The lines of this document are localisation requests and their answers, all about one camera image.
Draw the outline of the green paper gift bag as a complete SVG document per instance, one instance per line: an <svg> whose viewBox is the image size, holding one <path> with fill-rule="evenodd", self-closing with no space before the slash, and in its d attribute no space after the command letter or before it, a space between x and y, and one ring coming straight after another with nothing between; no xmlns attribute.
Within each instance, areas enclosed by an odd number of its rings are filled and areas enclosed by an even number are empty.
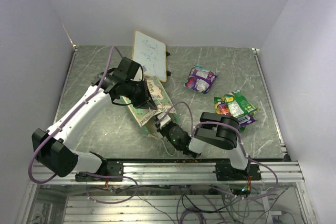
<svg viewBox="0 0 336 224"><path fill-rule="evenodd" d="M172 107L173 103L157 76L147 78L146 82L157 109L135 109L133 105L128 105L127 109L140 129L149 137L157 140L161 139L168 156L173 156L176 151L174 151L173 154L168 152L166 145L163 142L166 138L157 132L155 127L157 116L161 117L162 114Z"/></svg>

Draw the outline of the purple white snack packet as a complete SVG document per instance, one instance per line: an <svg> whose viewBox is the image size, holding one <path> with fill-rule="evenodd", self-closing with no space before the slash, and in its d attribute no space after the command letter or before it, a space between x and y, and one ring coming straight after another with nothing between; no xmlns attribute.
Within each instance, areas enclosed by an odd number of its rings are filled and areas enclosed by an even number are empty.
<svg viewBox="0 0 336 224"><path fill-rule="evenodd" d="M207 94L217 77L217 73L207 70L201 66L194 65L190 70L188 79L184 82L183 87L202 94Z"/></svg>

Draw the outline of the green snack pouch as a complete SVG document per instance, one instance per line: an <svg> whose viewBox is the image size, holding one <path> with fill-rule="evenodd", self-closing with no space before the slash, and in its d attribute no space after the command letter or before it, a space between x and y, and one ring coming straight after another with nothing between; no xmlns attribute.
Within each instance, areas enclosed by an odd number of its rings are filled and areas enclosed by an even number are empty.
<svg viewBox="0 0 336 224"><path fill-rule="evenodd" d="M223 97L231 115L240 118L246 115L254 115L259 108L251 104L240 90L232 91Z"/></svg>

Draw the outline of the purple Fox's candy bag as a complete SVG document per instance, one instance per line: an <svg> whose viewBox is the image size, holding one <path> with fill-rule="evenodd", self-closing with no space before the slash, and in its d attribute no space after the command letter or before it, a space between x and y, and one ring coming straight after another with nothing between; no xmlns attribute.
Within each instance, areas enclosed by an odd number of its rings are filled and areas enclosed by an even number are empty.
<svg viewBox="0 0 336 224"><path fill-rule="evenodd" d="M239 127L241 131L244 131L248 125L251 125L256 122L254 117L251 114L244 113L243 109L239 106L237 102L231 102L227 104L230 115L235 117L239 121Z"/></svg>

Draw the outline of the yellow green Fox's candy bag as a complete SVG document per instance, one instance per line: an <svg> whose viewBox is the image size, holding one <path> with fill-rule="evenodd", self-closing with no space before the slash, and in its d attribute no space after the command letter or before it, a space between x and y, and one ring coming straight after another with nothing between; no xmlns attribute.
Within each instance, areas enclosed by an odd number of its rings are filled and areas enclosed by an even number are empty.
<svg viewBox="0 0 336 224"><path fill-rule="evenodd" d="M229 108L221 97L214 98L215 111L217 114L230 115Z"/></svg>

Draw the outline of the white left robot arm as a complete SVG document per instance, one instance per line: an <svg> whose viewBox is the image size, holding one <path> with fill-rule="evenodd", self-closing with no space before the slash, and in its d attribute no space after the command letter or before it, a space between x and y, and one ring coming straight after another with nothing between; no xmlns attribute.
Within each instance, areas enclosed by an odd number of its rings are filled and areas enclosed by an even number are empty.
<svg viewBox="0 0 336 224"><path fill-rule="evenodd" d="M76 152L70 142L101 110L117 105L116 100L121 97L128 98L136 109L157 109L143 67L125 57L116 68L107 68L96 75L83 97L59 121L32 134L33 160L50 169L54 176L76 172L88 174L94 180L104 179L109 174L107 159L93 152Z"/></svg>

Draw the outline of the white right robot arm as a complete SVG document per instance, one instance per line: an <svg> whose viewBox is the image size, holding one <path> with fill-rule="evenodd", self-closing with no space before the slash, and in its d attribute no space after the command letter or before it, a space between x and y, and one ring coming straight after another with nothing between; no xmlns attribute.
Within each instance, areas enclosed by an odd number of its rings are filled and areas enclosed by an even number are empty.
<svg viewBox="0 0 336 224"><path fill-rule="evenodd" d="M206 145L225 150L231 165L232 175L244 179L250 173L250 160L241 146L239 121L231 115L202 113L199 124L188 134L169 115L162 112L155 117L156 131L173 145L177 151L196 158Z"/></svg>

